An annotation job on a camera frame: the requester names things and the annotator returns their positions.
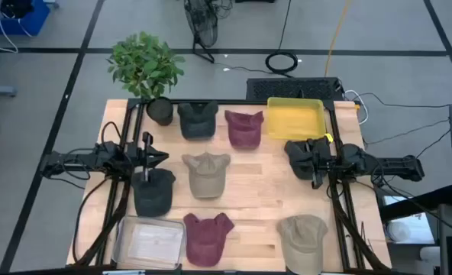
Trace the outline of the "black bag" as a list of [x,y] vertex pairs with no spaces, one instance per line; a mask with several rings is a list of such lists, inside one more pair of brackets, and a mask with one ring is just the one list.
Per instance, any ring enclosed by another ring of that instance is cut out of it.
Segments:
[[0,5],[0,12],[6,18],[23,18],[33,10],[32,0],[2,0]]

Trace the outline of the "maroon baseball cap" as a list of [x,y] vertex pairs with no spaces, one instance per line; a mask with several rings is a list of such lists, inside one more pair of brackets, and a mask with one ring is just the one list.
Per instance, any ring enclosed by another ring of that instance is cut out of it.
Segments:
[[189,213],[183,221],[186,226],[186,256],[189,263],[199,267],[217,265],[234,223],[225,213],[205,219]]
[[224,117],[228,123],[228,138],[236,149],[253,150],[260,146],[263,112],[245,114],[226,110]]

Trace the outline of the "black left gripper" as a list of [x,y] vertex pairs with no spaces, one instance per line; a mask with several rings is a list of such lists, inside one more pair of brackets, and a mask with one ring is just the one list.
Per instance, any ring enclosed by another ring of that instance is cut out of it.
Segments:
[[[136,160],[136,167],[141,167],[142,171],[140,172],[140,176],[138,179],[141,182],[147,182],[148,181],[148,164],[149,164],[149,154],[148,149],[149,146],[152,144],[152,135],[149,132],[144,132],[142,135],[142,141],[144,143],[144,146],[138,150],[137,154],[137,160]],[[157,151],[155,153],[152,153],[153,159],[152,159],[152,167],[156,167],[159,164],[161,164],[163,161],[165,161],[169,154],[161,151]]]

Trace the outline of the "beige baseball cap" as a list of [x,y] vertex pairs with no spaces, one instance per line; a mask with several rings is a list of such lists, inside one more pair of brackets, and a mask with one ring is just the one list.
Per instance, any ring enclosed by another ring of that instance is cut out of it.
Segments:
[[222,195],[231,163],[229,154],[183,154],[182,161],[189,169],[189,188],[196,199],[214,199]]
[[323,239],[328,232],[325,222],[315,215],[294,215],[276,224],[282,255],[287,268],[298,275],[322,272]]

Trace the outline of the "green potted plant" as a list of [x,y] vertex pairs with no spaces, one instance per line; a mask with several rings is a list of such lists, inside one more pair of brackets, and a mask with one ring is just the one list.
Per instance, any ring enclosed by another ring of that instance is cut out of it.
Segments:
[[171,124],[173,104],[164,93],[184,75],[179,66],[184,57],[157,36],[141,31],[117,42],[107,62],[112,81],[139,99],[150,119],[161,126]]

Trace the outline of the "black floor fan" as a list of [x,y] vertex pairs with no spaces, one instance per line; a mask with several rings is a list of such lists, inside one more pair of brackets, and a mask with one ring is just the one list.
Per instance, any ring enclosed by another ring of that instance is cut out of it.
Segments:
[[192,53],[214,63],[208,51],[218,39],[218,17],[212,0],[184,0],[183,5],[193,36]]

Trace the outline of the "blue cart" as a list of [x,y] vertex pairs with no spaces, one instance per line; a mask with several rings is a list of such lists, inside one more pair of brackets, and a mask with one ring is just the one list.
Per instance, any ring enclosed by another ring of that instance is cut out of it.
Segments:
[[23,18],[6,18],[0,12],[0,35],[37,36],[46,21],[50,9],[43,0],[32,0],[34,10]]

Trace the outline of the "clear plastic bin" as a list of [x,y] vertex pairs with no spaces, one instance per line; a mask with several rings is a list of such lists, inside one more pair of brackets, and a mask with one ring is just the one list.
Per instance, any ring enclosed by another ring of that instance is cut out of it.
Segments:
[[175,270],[185,244],[182,222],[127,215],[119,223],[111,259],[119,267]]

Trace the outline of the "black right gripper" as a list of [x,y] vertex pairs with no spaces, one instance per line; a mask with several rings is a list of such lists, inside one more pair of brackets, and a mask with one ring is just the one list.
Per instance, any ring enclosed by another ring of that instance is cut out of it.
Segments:
[[[314,167],[314,177],[312,181],[312,188],[319,189],[323,184],[323,177],[328,169],[328,162],[330,161],[330,141],[328,139],[318,139],[313,142],[313,167]],[[299,172],[310,172],[312,171],[312,155],[303,154],[300,157],[295,158],[295,168]]]

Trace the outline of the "black bar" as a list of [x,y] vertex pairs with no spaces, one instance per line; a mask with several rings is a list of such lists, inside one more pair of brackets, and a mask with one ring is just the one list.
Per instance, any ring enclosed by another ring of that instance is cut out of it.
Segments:
[[385,205],[379,209],[379,213],[382,221],[387,222],[423,212],[431,214],[443,204],[452,206],[452,185]]

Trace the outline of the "yellow plastic bin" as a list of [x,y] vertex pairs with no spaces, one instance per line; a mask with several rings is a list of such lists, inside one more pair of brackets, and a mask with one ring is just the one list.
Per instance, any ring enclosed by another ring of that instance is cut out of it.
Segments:
[[324,104],[318,99],[270,97],[266,106],[266,128],[271,138],[303,141],[326,134]]

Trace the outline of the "black perforated computer case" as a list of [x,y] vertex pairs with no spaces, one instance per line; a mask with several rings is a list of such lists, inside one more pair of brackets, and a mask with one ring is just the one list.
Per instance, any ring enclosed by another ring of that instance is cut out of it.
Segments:
[[270,97],[340,101],[344,99],[344,88],[336,77],[247,80],[247,100],[260,101]]

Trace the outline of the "black baseball cap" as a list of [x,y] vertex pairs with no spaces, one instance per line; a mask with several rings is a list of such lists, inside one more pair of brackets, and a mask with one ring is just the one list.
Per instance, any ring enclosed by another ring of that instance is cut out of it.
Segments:
[[218,103],[180,103],[177,107],[180,129],[186,140],[208,140],[215,135]]
[[[289,165],[292,168],[293,173],[295,176],[301,180],[312,180],[314,176],[314,167],[313,167],[313,142],[318,139],[308,139],[307,141],[287,141],[284,146],[284,151],[287,154],[289,158]],[[310,163],[312,165],[312,171],[310,172],[299,172],[295,165],[297,164],[295,162],[296,157],[300,157],[303,154],[311,154],[312,155],[312,162]]]
[[131,180],[134,191],[134,207],[138,216],[160,217],[170,209],[173,200],[175,176],[169,170],[156,168],[135,173]]

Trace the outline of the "white crumpled bag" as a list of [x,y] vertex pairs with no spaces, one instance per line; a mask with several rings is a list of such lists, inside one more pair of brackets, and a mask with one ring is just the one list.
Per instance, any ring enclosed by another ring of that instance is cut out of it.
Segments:
[[388,237],[394,242],[407,241],[411,237],[409,227],[403,222],[390,222],[386,225]]

